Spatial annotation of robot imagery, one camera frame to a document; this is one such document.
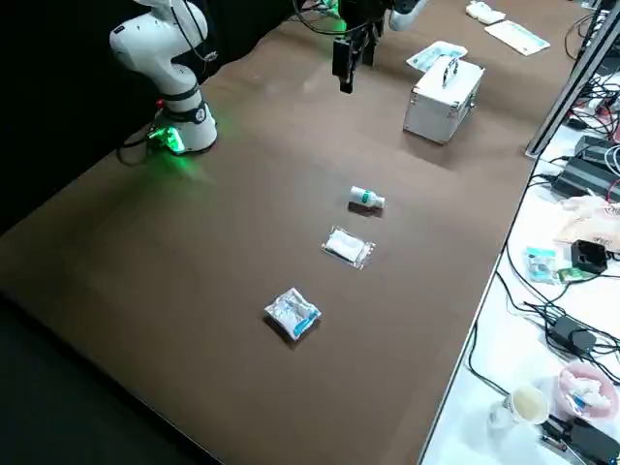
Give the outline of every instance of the pink cup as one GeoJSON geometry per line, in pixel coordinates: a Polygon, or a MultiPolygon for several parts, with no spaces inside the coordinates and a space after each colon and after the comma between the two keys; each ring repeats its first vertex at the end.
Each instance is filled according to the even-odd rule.
{"type": "Polygon", "coordinates": [[[585,419],[614,419],[618,415],[618,393],[613,387],[611,380],[601,370],[589,363],[583,363],[581,361],[574,361],[570,363],[562,373],[568,371],[576,378],[587,378],[590,380],[596,380],[601,382],[601,394],[610,400],[611,404],[607,408],[596,408],[589,405],[584,407],[584,413],[580,415],[572,407],[568,397],[569,393],[566,391],[564,385],[560,383],[562,374],[558,376],[555,383],[555,404],[564,413],[571,417],[583,417],[585,419]]]}

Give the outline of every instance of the paper cup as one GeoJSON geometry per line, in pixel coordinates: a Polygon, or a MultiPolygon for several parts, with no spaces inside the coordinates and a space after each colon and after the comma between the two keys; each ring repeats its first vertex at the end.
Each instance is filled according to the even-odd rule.
{"type": "Polygon", "coordinates": [[[543,424],[549,418],[549,401],[533,386],[523,386],[491,408],[488,422],[494,429],[520,423],[543,424]]]}

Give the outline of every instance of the white first aid box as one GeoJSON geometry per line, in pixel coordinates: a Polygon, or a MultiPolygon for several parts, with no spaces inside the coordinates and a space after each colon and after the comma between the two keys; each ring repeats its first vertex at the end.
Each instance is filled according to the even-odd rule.
{"type": "Polygon", "coordinates": [[[440,56],[411,91],[403,128],[446,143],[475,106],[484,68],[440,56]]]}

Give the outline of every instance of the box handle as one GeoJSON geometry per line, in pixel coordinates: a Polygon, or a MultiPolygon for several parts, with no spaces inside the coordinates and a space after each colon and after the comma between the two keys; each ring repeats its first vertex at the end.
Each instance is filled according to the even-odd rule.
{"type": "Polygon", "coordinates": [[[444,71],[444,82],[442,83],[444,89],[448,86],[449,78],[454,78],[456,73],[458,73],[458,58],[452,58],[444,71]]]}

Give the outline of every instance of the white bottle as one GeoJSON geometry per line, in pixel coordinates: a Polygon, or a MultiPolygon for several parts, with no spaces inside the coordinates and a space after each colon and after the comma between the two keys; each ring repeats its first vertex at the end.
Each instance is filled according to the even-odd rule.
{"type": "Polygon", "coordinates": [[[384,197],[379,197],[372,191],[361,189],[356,186],[351,188],[349,202],[357,203],[368,208],[383,208],[386,206],[386,199],[384,197]]]}

